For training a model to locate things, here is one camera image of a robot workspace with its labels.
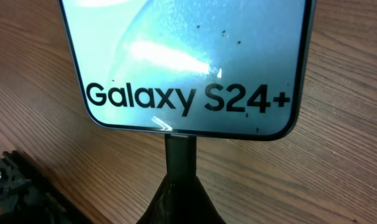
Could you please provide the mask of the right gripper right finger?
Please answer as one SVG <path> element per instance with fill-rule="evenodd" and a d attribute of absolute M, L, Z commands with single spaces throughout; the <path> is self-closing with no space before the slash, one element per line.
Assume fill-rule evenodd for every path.
<path fill-rule="evenodd" d="M 181 195 L 181 223 L 225 224 L 198 177 Z"/>

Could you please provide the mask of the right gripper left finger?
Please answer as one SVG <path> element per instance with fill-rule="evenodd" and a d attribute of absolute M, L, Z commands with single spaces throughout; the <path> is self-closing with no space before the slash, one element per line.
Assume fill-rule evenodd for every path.
<path fill-rule="evenodd" d="M 166 175 L 137 224 L 181 224 L 181 190 Z"/>

